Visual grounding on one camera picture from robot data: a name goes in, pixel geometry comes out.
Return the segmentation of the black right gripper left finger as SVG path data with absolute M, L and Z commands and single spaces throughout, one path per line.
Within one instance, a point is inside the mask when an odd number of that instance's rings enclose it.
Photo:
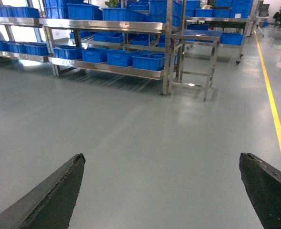
M 66 229 L 83 179 L 85 157 L 76 154 L 0 213 L 0 229 Z

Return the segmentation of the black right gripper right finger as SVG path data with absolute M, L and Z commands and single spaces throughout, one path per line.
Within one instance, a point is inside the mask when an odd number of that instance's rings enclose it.
M 263 159 L 241 153 L 241 180 L 265 229 L 281 229 L 281 171 Z

